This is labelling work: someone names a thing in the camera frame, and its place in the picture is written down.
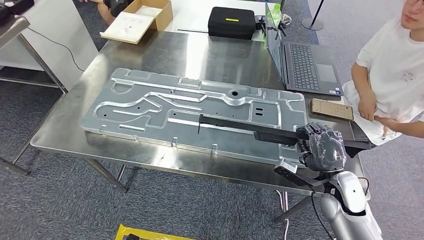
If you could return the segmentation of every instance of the laptop touchpad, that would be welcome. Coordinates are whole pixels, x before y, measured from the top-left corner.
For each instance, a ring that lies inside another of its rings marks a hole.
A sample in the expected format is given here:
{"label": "laptop touchpad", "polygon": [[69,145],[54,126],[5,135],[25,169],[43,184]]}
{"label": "laptop touchpad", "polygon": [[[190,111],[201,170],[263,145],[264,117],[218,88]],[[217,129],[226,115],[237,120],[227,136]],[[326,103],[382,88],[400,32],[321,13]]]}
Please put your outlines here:
{"label": "laptop touchpad", "polygon": [[332,65],[317,64],[319,80],[324,82],[337,83],[337,78]]}

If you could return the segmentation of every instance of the stamped sheet metal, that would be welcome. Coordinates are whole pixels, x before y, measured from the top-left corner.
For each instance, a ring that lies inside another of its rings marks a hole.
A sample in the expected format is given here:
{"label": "stamped sheet metal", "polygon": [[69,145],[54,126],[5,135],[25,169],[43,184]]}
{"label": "stamped sheet metal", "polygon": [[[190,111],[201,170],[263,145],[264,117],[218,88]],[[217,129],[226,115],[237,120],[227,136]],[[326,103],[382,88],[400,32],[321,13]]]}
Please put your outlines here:
{"label": "stamped sheet metal", "polygon": [[118,68],[81,127],[95,134],[247,161],[299,162],[295,147],[257,141],[252,131],[207,124],[199,129],[200,114],[289,131],[307,123],[299,93]]}

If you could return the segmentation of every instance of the laptop keyboard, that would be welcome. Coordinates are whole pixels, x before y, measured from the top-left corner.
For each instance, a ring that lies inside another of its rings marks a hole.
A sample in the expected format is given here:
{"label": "laptop keyboard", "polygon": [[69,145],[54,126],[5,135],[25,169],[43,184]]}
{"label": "laptop keyboard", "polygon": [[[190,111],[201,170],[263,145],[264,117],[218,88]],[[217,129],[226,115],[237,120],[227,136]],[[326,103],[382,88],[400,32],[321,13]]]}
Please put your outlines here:
{"label": "laptop keyboard", "polygon": [[296,88],[320,90],[314,61],[312,60],[311,47],[291,43],[290,52]]}

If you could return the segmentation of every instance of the person's hand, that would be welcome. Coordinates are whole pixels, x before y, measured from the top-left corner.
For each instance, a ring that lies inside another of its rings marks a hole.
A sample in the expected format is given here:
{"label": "person's hand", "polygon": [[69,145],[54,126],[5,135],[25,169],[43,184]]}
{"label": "person's hand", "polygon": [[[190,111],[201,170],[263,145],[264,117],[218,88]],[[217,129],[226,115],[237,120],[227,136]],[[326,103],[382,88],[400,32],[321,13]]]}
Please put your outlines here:
{"label": "person's hand", "polygon": [[398,124],[397,121],[390,119],[388,117],[382,117],[382,116],[374,116],[374,120],[380,122],[381,124],[383,124],[384,129],[383,129],[383,139],[386,138],[386,134],[387,131],[393,130],[394,128],[396,128],[396,124]]}
{"label": "person's hand", "polygon": [[359,96],[358,111],[360,116],[369,121],[374,120],[374,112],[376,111],[377,100],[372,90],[369,90]]}

